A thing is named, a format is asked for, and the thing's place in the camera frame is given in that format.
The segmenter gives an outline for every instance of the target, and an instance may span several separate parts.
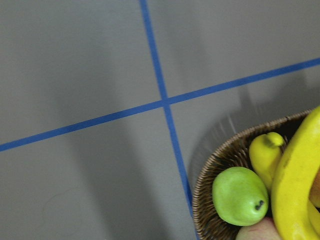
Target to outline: gray floor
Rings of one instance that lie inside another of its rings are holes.
[[[169,97],[320,57],[315,0],[148,6]],[[319,105],[318,62],[171,104],[191,190],[235,133]],[[0,147],[161,100],[139,1],[2,0],[0,63]],[[0,239],[195,240],[161,104],[2,151]]]

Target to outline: green pear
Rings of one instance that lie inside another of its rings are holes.
[[[281,237],[273,219],[266,216],[254,225],[241,227],[235,240],[281,240]]]
[[[237,226],[250,226],[264,218],[268,191],[252,170],[234,166],[220,172],[212,183],[212,200],[219,217]]]

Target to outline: fruit basket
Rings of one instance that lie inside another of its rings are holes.
[[[199,239],[234,240],[240,230],[240,226],[223,221],[215,210],[212,201],[212,183],[215,177],[230,167],[240,166],[253,170],[248,152],[252,140],[261,134],[276,132],[289,142],[310,112],[311,109],[248,128],[234,135],[211,154],[197,178],[193,191],[193,221]]]

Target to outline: blue tape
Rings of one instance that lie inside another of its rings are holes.
[[[140,0],[140,7],[141,7],[145,33],[146,33],[146,37],[149,44],[154,73],[157,80],[160,96],[162,100],[166,100],[168,98],[168,94],[167,94],[166,84],[165,84],[162,69],[161,69],[156,40],[155,40],[151,18],[148,10],[147,0]]]
[[[303,69],[307,69],[307,68],[311,68],[311,67],[315,67],[315,66],[319,66],[319,65],[320,65],[320,58],[315,58],[315,59],[300,62],[297,64],[277,68],[277,69],[274,69],[271,71],[266,71],[266,72],[255,74],[252,76],[239,78],[239,79],[236,79],[233,81],[228,81],[228,82],[225,82],[222,84],[218,84],[218,85],[202,88],[199,90],[195,90],[192,92],[184,93],[181,95],[169,97],[165,102],[166,102],[166,104],[172,105],[172,104],[184,102],[187,100],[199,98],[199,97],[202,97],[205,95],[213,94],[216,92],[239,87],[239,86],[242,86],[245,84],[250,84],[253,82],[257,82],[257,81],[261,81],[261,80],[265,80],[265,79],[269,79],[269,78],[274,78],[274,77],[277,77],[280,75],[288,74],[291,72],[295,72],[295,71],[299,71],[299,70],[303,70]],[[41,140],[45,140],[48,138],[56,137],[56,136],[59,136],[62,134],[67,134],[67,133],[70,133],[73,131],[88,128],[88,127],[91,127],[94,125],[107,123],[107,122],[121,119],[121,118],[126,118],[128,116],[143,113],[143,112],[146,112],[149,110],[158,109],[163,106],[164,106],[163,100],[155,101],[155,102],[147,103],[147,104],[140,105],[137,107],[129,108],[129,109],[126,109],[123,111],[108,114],[105,116],[97,117],[97,118],[86,120],[86,121],[79,122],[79,123],[75,123],[75,124],[72,124],[69,126],[57,128],[57,129],[54,129],[51,131],[39,133],[37,135],[25,137],[25,138],[14,140],[14,141],[7,142],[7,143],[3,143],[3,144],[0,144],[0,152],[5,151],[5,150],[9,150],[9,149],[13,149],[13,148],[17,148],[17,147],[20,147],[23,145],[31,144],[34,142],[38,142]]]
[[[121,118],[125,118],[125,117],[129,117],[135,114],[140,114],[149,110],[154,110],[154,109],[158,109],[163,107],[163,102],[162,101],[154,101],[148,104],[144,104],[141,106],[137,106],[137,107],[133,107],[133,108],[129,108],[123,111],[118,111],[118,112],[114,112],[105,116],[100,116],[97,118],[93,118],[90,120],[86,120],[86,121],[82,121],[82,122],[78,122],[72,125],[68,125],[68,126],[64,126],[64,127],[60,127],[54,130],[50,130],[50,131],[46,131],[43,133],[39,133],[36,135],[32,135],[32,136],[28,136],[22,139],[18,139],[15,141],[11,141],[11,142],[7,142],[4,144],[0,145],[0,152],[2,151],[6,151],[9,149],[13,149],[13,148],[17,148],[23,145],[27,145],[27,144],[31,144],[31,143],[35,143],[41,140],[45,140],[45,139],[49,139],[49,138],[53,138],[59,135],[63,135],[63,134],[67,134],[67,133],[71,133],[77,130],[81,130],[81,129],[85,129],[85,128],[89,128],[95,125],[99,125],[99,124],[104,124],[113,120],[117,120],[117,119],[121,119]]]
[[[184,102],[184,101],[195,99],[195,98],[202,97],[205,95],[209,95],[209,94],[213,94],[216,92],[232,89],[235,87],[258,82],[261,80],[274,78],[277,76],[289,74],[289,73],[292,73],[295,71],[311,68],[311,67],[318,66],[318,65],[320,65],[320,58],[315,58],[315,59],[300,62],[297,64],[293,64],[293,65],[289,65],[289,66],[285,66],[285,67],[280,67],[280,68],[277,68],[274,70],[265,71],[265,72],[262,72],[259,74],[239,78],[239,79],[236,79],[233,81],[228,81],[228,82],[224,82],[224,83],[221,83],[218,85],[209,86],[209,87],[202,88],[199,90],[191,91],[191,92],[188,92],[185,94],[173,96],[168,99],[168,104],[171,105],[171,104],[176,104],[179,102]]]
[[[154,72],[155,72],[160,96],[161,96],[161,99],[163,100],[164,115],[165,115],[165,119],[170,132],[172,148],[173,148],[176,163],[178,166],[178,171],[180,174],[184,194],[187,200],[189,212],[190,212],[190,215],[192,216],[193,212],[192,212],[191,189],[190,189],[188,176],[187,176],[184,160],[183,160],[180,145],[179,145],[179,140],[178,140],[174,119],[172,116],[170,105],[167,102],[168,94],[167,94],[166,84],[165,84],[165,80],[164,80],[162,69],[161,69],[156,40],[155,40],[155,36],[152,28],[152,22],[151,22],[149,10],[148,10],[147,0],[140,0],[140,7],[141,7],[141,13],[143,17],[146,36],[149,43],[149,49],[150,49],[150,54],[151,54],[152,63],[154,67]]]

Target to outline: banana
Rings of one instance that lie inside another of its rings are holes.
[[[276,132],[257,136],[249,146],[249,157],[256,174],[264,182],[269,194],[275,171],[282,156],[280,147],[285,143]]]
[[[308,201],[308,213],[314,230],[320,236],[320,213],[310,200]]]
[[[320,240],[308,212],[309,192],[320,167],[319,153],[320,106],[301,123],[274,174],[271,208],[283,240]]]

